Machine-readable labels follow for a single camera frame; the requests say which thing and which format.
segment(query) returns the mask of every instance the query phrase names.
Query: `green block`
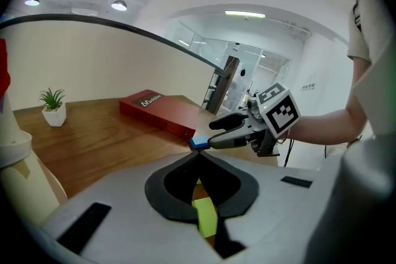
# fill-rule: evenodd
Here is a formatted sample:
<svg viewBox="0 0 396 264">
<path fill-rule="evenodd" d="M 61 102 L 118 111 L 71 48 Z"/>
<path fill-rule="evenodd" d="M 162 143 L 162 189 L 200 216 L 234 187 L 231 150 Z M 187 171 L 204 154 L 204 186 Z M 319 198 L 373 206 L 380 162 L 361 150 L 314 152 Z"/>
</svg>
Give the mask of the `green block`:
<svg viewBox="0 0 396 264">
<path fill-rule="evenodd" d="M 198 211 L 198 228 L 202 237 L 211 237 L 217 231 L 217 214 L 209 197 L 197 199 L 192 206 Z"/>
</svg>

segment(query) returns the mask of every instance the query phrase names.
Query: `red book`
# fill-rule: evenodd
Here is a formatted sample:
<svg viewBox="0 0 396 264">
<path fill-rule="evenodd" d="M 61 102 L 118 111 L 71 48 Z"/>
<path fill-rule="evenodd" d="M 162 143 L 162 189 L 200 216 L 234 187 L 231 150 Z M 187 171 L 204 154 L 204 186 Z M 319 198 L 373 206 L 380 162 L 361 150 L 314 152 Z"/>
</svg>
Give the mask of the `red book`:
<svg viewBox="0 0 396 264">
<path fill-rule="evenodd" d="M 2 103 L 4 102 L 2 97 L 6 93 L 10 82 L 11 78 L 7 71 L 6 41 L 4 39 L 0 39 L 0 113 L 2 112 Z"/>
<path fill-rule="evenodd" d="M 143 90 L 119 101 L 119 110 L 151 126 L 191 138 L 197 129 L 197 106 L 165 96 L 152 90 Z"/>
</svg>

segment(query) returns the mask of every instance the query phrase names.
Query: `glass partition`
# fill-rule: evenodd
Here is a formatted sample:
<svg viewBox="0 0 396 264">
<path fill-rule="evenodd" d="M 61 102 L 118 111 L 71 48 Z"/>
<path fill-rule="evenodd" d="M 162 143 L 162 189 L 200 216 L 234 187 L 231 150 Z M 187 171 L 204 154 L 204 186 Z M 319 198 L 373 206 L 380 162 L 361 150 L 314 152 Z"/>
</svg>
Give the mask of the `glass partition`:
<svg viewBox="0 0 396 264">
<path fill-rule="evenodd" d="M 276 73 L 273 83 L 283 83 L 289 69 L 290 60 L 268 52 L 263 52 L 263 55 L 265 58 L 260 60 L 260 65 Z"/>
<path fill-rule="evenodd" d="M 174 30 L 173 42 L 186 49 L 190 49 L 194 35 L 195 33 L 193 31 L 179 22 Z"/>
<path fill-rule="evenodd" d="M 190 45 L 190 51 L 200 55 L 199 48 L 200 48 L 201 43 L 202 43 L 202 38 L 199 36 L 199 34 L 195 34 L 192 39 L 192 43 Z"/>
<path fill-rule="evenodd" d="M 239 59 L 239 66 L 222 103 L 227 111 L 238 109 L 260 61 L 262 50 L 253 46 L 228 42 L 220 67 L 224 68 L 229 56 Z"/>
<path fill-rule="evenodd" d="M 202 39 L 199 46 L 199 55 L 213 64 L 224 68 L 221 63 L 226 46 L 227 41 Z"/>
</svg>

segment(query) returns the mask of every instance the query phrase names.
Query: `black label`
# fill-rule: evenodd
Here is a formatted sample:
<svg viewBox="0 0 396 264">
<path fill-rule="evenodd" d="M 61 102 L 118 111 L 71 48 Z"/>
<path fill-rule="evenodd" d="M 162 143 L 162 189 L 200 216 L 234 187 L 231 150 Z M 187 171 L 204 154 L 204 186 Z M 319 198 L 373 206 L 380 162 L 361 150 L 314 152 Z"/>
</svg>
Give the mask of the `black label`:
<svg viewBox="0 0 396 264">
<path fill-rule="evenodd" d="M 154 101 L 160 99 L 162 96 L 159 93 L 148 93 L 139 99 L 134 100 L 132 103 L 139 105 L 140 107 L 150 106 Z"/>
<path fill-rule="evenodd" d="M 58 242 L 70 251 L 80 254 L 110 210 L 111 207 L 108 205 L 93 203 L 58 238 Z"/>
</svg>

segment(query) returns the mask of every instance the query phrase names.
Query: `black cable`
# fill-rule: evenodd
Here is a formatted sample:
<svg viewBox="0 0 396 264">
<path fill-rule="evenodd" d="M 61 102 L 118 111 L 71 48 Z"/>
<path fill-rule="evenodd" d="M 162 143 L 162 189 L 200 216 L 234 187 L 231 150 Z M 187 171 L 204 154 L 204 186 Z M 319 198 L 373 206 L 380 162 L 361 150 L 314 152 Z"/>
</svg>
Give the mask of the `black cable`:
<svg viewBox="0 0 396 264">
<path fill-rule="evenodd" d="M 289 149 L 288 149 L 288 151 L 287 151 L 287 155 L 286 155 L 285 164 L 283 165 L 283 167 L 284 167 L 284 168 L 286 167 L 286 165 L 287 165 L 287 162 L 289 161 L 290 152 L 291 152 L 291 149 L 293 148 L 293 145 L 294 145 L 294 143 L 295 143 L 295 141 L 294 141 L 294 140 L 292 140 L 292 139 L 290 139 L 290 143 L 289 143 Z"/>
</svg>

